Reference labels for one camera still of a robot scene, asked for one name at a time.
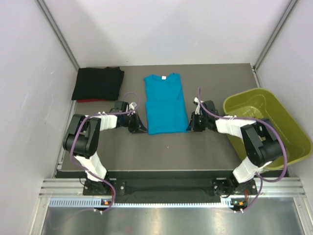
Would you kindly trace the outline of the blue t-shirt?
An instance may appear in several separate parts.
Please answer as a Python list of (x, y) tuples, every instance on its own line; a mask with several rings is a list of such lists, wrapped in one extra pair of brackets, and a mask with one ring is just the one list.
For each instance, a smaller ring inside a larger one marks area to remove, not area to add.
[(186, 133), (188, 116), (180, 74), (144, 78), (148, 134)]

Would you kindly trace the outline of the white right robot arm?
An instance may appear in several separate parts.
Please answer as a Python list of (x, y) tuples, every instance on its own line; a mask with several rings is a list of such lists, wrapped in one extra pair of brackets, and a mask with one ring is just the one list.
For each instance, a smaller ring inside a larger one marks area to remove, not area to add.
[(286, 156), (286, 149), (278, 133), (268, 118), (220, 116), (214, 102), (194, 98), (197, 106), (191, 114), (188, 131), (202, 132), (206, 129), (240, 138), (246, 156), (227, 177), (227, 194), (238, 194), (247, 188), (254, 176), (281, 156)]

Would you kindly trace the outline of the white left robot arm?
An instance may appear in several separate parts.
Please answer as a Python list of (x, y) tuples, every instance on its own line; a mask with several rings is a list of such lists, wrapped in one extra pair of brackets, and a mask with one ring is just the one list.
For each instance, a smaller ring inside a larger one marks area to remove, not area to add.
[(126, 127), (132, 134), (147, 133), (137, 111), (135, 102), (116, 101), (109, 113), (96, 115), (73, 115), (65, 137), (63, 149), (70, 153), (85, 170), (84, 187), (91, 192), (106, 194), (111, 189), (108, 171), (97, 154), (100, 132)]

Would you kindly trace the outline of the folded black t-shirt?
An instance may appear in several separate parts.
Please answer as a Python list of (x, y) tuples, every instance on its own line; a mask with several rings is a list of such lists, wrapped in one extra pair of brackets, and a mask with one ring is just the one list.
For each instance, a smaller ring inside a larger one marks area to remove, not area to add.
[(115, 101), (119, 97), (123, 78), (124, 71), (119, 67), (79, 69), (71, 99)]

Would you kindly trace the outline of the folded red t-shirt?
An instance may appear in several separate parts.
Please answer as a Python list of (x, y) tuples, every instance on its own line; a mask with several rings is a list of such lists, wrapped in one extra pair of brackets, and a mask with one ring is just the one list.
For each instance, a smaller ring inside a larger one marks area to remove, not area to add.
[(97, 99), (97, 98), (91, 98), (91, 99), (79, 99), (77, 100), (78, 103), (86, 103), (86, 102), (100, 102), (100, 101), (107, 101), (106, 99)]

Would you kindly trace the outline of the green plastic laundry basket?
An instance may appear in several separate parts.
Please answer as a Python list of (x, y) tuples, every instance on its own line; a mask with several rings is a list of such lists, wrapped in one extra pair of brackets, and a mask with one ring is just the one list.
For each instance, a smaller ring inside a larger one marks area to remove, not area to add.
[(226, 115), (269, 118), (286, 148), (288, 165), (308, 158), (313, 151), (311, 139), (278, 98), (270, 91), (255, 88), (228, 97), (223, 104)]

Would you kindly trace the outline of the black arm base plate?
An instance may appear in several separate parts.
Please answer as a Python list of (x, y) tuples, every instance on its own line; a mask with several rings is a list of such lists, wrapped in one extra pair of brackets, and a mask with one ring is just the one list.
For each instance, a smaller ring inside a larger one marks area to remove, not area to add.
[(212, 203), (221, 196), (256, 195), (255, 181), (239, 193), (227, 194), (231, 170), (109, 171), (115, 203), (178, 204)]

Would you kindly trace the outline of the aluminium front frame rail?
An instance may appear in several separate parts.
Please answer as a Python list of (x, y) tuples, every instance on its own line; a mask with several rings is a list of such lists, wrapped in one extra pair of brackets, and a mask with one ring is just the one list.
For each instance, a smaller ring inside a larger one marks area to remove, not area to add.
[(46, 198), (50, 207), (73, 208), (233, 208), (245, 206), (257, 198), (305, 197), (298, 178), (283, 178), (276, 183), (256, 178), (248, 190), (230, 196), (217, 195), (213, 187), (179, 190), (131, 190), (126, 182), (115, 183), (115, 197), (84, 195), (84, 187), (77, 179), (44, 180), (39, 197)]

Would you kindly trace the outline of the right aluminium corner post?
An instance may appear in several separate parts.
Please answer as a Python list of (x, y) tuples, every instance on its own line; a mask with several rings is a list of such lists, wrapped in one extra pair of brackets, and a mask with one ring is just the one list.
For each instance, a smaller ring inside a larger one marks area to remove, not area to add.
[(262, 65), (265, 57), (267, 56), (269, 50), (273, 46), (274, 42), (278, 38), (280, 32), (282, 31), (285, 23), (287, 22), (289, 16), (292, 14), (293, 10), (295, 9), (296, 5), (298, 4), (299, 0), (290, 0), (288, 1), (287, 6), (283, 10), (282, 15), (279, 17), (278, 22), (276, 23), (273, 31), (271, 32), (269, 39), (265, 43), (265, 46), (261, 50), (260, 55), (258, 56), (255, 64), (252, 66), (253, 71), (256, 72), (260, 66)]

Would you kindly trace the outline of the aluminium corner post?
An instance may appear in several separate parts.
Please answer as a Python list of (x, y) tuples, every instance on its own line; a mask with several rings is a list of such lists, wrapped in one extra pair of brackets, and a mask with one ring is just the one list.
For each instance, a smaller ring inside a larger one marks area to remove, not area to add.
[(289, 16), (292, 14), (293, 10), (295, 9), (296, 5), (298, 4), (299, 0), (290, 0), (288, 1), (287, 6), (283, 10), (282, 15), (279, 17), (278, 22), (276, 23), (273, 31), (271, 32), (269, 39), (265, 43), (265, 46), (261, 50), (260, 55), (258, 56), (255, 64), (252, 66), (253, 71), (256, 72), (260, 66), (262, 65), (265, 57), (267, 56), (269, 50), (273, 46), (274, 42), (278, 38), (280, 32), (282, 31), (285, 23), (287, 22)]
[(74, 57), (68, 43), (65, 40), (61, 30), (59, 29), (54, 17), (52, 16), (47, 4), (44, 0), (35, 0), (36, 4), (38, 5), (39, 9), (41, 10), (42, 14), (44, 15), (45, 19), (47, 20), (48, 24), (50, 25), (52, 31), (54, 32), (55, 36), (57, 37), (61, 47), (65, 51), (66, 55), (68, 56), (69, 60), (73, 64), (76, 70), (79, 69), (79, 65), (77, 60)]

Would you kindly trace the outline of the left aluminium corner post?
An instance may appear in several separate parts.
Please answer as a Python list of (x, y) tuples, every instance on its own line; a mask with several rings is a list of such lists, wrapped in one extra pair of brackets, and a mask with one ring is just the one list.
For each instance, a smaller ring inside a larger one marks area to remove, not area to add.
[(39, 9), (41, 10), (42, 14), (44, 15), (45, 19), (47, 20), (48, 24), (50, 25), (52, 31), (54, 32), (55, 36), (57, 37), (61, 47), (65, 51), (66, 55), (68, 56), (69, 60), (73, 64), (76, 70), (79, 69), (79, 65), (77, 60), (74, 57), (68, 43), (65, 40), (61, 30), (59, 29), (54, 17), (52, 16), (47, 4), (44, 0), (35, 0), (36, 4), (38, 5)]

